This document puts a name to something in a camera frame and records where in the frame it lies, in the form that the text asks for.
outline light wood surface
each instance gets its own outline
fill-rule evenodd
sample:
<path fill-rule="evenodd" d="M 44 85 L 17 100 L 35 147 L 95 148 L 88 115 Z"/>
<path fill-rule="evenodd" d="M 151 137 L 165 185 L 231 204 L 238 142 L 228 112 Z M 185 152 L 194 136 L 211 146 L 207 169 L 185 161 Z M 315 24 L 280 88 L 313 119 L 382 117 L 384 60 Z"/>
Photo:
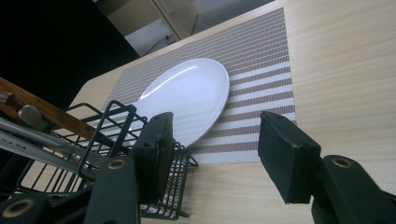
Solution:
<path fill-rule="evenodd" d="M 74 104 L 102 108 L 124 69 L 280 7 L 298 126 L 321 144 L 322 156 L 359 162 L 381 189 L 395 194 L 395 1 L 276 0 L 91 80 Z M 284 204 L 260 163 L 192 169 L 182 207 L 191 216 L 177 223 L 313 222 L 310 204 Z"/>

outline striped placemat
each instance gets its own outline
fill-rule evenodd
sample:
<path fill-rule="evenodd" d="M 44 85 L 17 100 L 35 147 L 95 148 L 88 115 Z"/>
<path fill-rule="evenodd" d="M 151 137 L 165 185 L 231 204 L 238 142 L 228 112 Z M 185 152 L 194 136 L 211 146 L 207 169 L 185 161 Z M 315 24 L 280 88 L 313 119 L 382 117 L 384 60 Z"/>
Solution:
<path fill-rule="evenodd" d="M 283 8 L 126 69 L 109 100 L 132 104 L 166 70 L 197 58 L 222 63 L 231 89 L 218 121 L 189 150 L 201 164 L 259 161 L 261 111 L 295 121 Z"/>

